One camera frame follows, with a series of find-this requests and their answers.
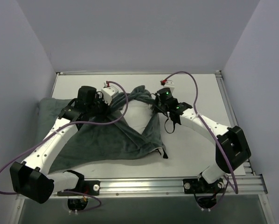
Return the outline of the white pillow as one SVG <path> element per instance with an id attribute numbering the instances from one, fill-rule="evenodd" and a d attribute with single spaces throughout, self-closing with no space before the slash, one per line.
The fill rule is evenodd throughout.
<path id="1" fill-rule="evenodd" d="M 152 117 L 151 106 L 147 103 L 132 100 L 128 104 L 127 112 L 124 116 L 130 128 L 142 134 Z"/>

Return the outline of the dark green pillowcase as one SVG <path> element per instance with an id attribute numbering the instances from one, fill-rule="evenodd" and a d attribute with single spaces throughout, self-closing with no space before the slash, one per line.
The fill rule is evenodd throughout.
<path id="1" fill-rule="evenodd" d="M 83 125 L 60 151 L 49 172 L 65 171 L 89 162 L 139 159 L 152 152 L 158 152 L 166 159 L 157 113 L 152 111 L 152 117 L 142 134 L 126 123 L 124 116 L 132 100 L 147 103 L 152 110 L 153 99 L 145 86 L 135 87 L 128 98 L 119 93 L 112 102 L 111 113 L 104 118 L 94 118 L 94 122 L 100 123 L 98 126 Z"/>

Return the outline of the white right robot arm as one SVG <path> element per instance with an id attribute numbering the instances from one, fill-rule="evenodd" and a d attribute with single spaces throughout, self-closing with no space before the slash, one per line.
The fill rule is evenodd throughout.
<path id="1" fill-rule="evenodd" d="M 199 114 L 193 106 L 178 102 L 169 88 L 156 92 L 154 112 L 167 116 L 173 126 L 179 124 L 202 135 L 216 146 L 215 163 L 200 173 L 198 189 L 207 193 L 214 187 L 214 182 L 235 171 L 251 157 L 245 134 L 238 126 L 228 127 Z"/>

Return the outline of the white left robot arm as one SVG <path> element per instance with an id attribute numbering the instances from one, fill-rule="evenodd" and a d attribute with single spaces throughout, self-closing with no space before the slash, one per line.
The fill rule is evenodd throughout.
<path id="1" fill-rule="evenodd" d="M 106 85 L 101 91 L 91 86 L 82 86 L 76 98 L 72 99 L 59 113 L 45 142 L 39 145 L 21 163 L 10 167 L 13 189 L 40 204 L 53 193 L 68 190 L 78 196 L 84 191 L 84 175 L 66 170 L 49 174 L 49 170 L 66 143 L 91 117 L 105 115 L 117 90 Z"/>

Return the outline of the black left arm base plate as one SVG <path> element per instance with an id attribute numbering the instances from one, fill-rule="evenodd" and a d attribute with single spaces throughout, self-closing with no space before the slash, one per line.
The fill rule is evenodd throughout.
<path id="1" fill-rule="evenodd" d="M 90 196 L 98 196 L 100 191 L 99 180 L 85 180 L 81 186 L 76 187 L 75 189 L 68 189 L 63 192 L 59 191 L 56 194 L 58 196 L 79 196 L 77 192 L 87 194 Z"/>

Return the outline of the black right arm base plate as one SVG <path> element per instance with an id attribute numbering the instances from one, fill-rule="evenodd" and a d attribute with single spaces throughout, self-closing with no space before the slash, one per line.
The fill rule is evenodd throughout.
<path id="1" fill-rule="evenodd" d="M 202 177 L 199 179 L 187 178 L 182 181 L 185 194 L 214 194 L 225 187 L 222 178 L 214 183 L 207 183 Z"/>

